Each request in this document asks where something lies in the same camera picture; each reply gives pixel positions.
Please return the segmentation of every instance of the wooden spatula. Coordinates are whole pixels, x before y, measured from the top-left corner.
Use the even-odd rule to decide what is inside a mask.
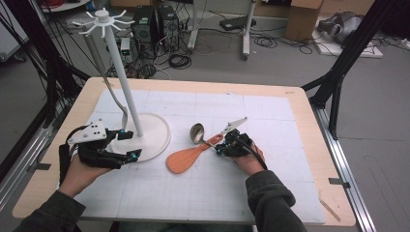
[[[214,137],[210,138],[209,140],[207,140],[207,142],[210,144],[217,144],[222,139],[223,134],[219,133]],[[188,148],[185,150],[175,152],[169,155],[169,157],[166,159],[166,166],[173,173],[183,173],[187,171],[193,165],[193,163],[196,161],[199,155],[208,148],[210,148],[209,145],[202,143],[201,145],[195,148]]]

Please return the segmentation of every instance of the human hand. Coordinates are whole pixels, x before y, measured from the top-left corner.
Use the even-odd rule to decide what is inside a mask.
[[[81,162],[78,155],[74,155],[66,178],[58,190],[74,198],[89,187],[99,176],[110,170],[109,168],[89,166]]]
[[[252,144],[251,146],[252,150],[259,154],[259,156],[265,160],[265,158],[263,157],[263,152],[262,150],[260,150],[258,147],[256,147],[255,145]],[[247,173],[248,175],[253,175],[256,172],[260,172],[265,170],[262,167],[262,164],[260,164],[259,160],[256,158],[256,156],[254,154],[247,154],[246,156],[243,157],[235,157],[232,158],[233,160],[236,161],[236,163],[238,163],[238,166],[242,168],[242,170],[244,170],[245,173]]]

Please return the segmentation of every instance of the computer tower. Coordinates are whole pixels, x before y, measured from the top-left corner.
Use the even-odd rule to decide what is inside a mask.
[[[159,33],[154,6],[137,6],[132,20],[131,29],[139,54],[143,58],[155,58]]]
[[[176,51],[179,49],[179,18],[175,14],[171,6],[158,7],[158,25],[160,30],[160,38],[163,39],[165,50],[171,49]]]

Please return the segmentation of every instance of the dark jacket sleeve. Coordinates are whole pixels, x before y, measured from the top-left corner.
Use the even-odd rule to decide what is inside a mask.
[[[306,231],[290,209],[296,201],[292,192],[269,170],[250,176],[247,181],[248,204],[259,232]]]
[[[15,231],[73,231],[84,210],[85,206],[57,190],[40,209],[26,217]]]

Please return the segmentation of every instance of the spoon bowl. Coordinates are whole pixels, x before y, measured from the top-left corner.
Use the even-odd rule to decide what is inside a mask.
[[[192,140],[194,144],[205,143],[215,148],[214,144],[208,143],[204,140],[204,133],[204,126],[200,123],[197,123],[190,128],[190,140]]]

